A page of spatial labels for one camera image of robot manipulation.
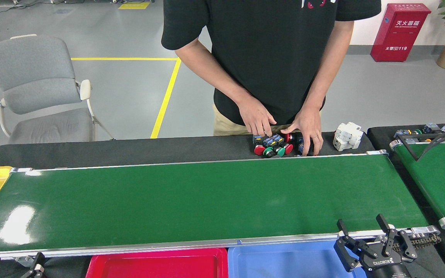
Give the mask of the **person's left hand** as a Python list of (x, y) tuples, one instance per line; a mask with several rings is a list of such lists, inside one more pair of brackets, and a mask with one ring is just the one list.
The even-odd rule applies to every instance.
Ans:
[(318, 156), (323, 147), (323, 136), (321, 130), (320, 110), (314, 106), (304, 106), (295, 116), (292, 124), (280, 132), (289, 134), (299, 130), (303, 137), (302, 155), (307, 156), (311, 146), (313, 155)]

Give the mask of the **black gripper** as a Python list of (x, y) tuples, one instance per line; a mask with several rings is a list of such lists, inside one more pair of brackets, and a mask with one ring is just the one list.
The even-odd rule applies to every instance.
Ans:
[[(378, 256), (364, 240), (353, 239), (348, 235), (343, 220), (337, 221), (336, 225), (340, 232), (334, 250), (345, 270), (351, 272), (362, 265), (368, 278), (411, 278), (412, 275), (402, 263), (402, 260), (413, 261), (417, 258), (408, 234), (391, 228), (382, 214), (376, 216), (376, 221), (387, 237), (387, 241), (383, 243), (382, 255)], [(399, 241), (402, 255), (394, 254), (392, 251), (395, 239)]]

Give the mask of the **person's right hand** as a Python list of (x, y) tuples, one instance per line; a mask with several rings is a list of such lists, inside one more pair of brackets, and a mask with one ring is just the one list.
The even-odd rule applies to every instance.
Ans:
[(244, 96), (236, 105), (248, 132), (261, 137), (272, 135), (271, 125), (277, 122), (260, 101)]

